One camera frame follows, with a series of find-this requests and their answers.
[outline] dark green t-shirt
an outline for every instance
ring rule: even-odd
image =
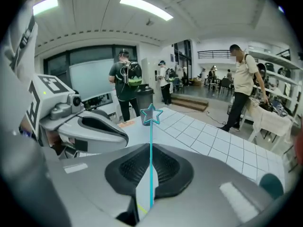
[[[123,76],[120,71],[124,65],[123,63],[116,62],[109,71],[109,75],[115,77],[115,88],[119,101],[128,101],[136,98],[135,90],[137,87],[130,87],[123,81]]]

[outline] fluorescent light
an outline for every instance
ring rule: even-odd
[[[283,10],[283,8],[282,8],[281,6],[279,6],[278,9],[279,9],[282,13],[284,13],[284,10]]]
[[[148,2],[145,2],[143,0],[121,0],[120,3],[129,5],[129,6],[133,6],[135,8],[143,9],[147,12],[150,12],[154,15],[159,16],[160,18],[164,19],[165,21],[168,21],[171,18],[173,18],[172,15],[168,14],[164,10],[162,10]]]
[[[58,0],[44,0],[33,6],[33,13],[37,15],[48,9],[52,9],[58,6]]]

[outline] blue line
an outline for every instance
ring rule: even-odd
[[[150,140],[150,208],[153,205],[153,179],[152,179],[152,121],[151,121],[151,140]]]

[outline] man's hand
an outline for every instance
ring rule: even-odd
[[[266,96],[266,94],[263,95],[263,101],[264,101],[264,103],[269,104],[268,97]]]

